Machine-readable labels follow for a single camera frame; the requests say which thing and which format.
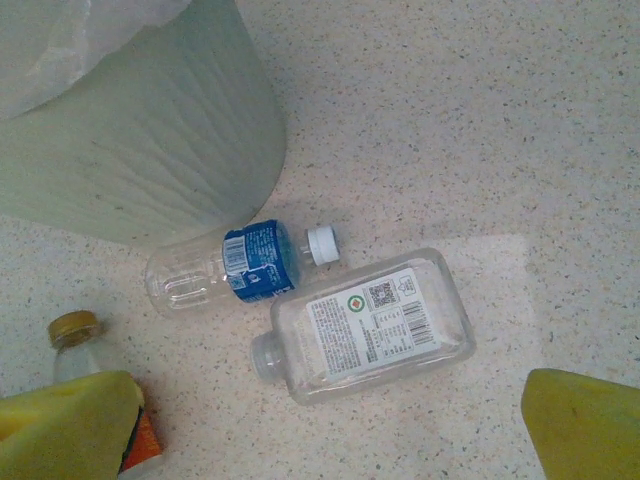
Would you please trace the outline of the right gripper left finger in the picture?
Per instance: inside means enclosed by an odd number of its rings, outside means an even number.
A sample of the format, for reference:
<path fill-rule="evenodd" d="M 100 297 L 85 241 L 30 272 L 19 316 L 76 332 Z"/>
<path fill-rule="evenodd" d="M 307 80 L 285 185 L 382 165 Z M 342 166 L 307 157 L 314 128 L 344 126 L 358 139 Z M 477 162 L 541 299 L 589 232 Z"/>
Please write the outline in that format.
<path fill-rule="evenodd" d="M 3 479 L 115 479 L 144 407 L 130 374 L 108 371 L 1 400 Z"/>

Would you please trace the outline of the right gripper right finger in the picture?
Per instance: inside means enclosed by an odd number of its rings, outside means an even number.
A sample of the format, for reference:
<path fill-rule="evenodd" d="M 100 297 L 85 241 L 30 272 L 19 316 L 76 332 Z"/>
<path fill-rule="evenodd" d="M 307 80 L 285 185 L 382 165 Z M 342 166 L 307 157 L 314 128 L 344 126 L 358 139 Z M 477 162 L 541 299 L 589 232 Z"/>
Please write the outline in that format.
<path fill-rule="evenodd" d="M 637 479 L 639 390 L 556 369 L 527 377 L 521 413 L 548 479 Z"/>

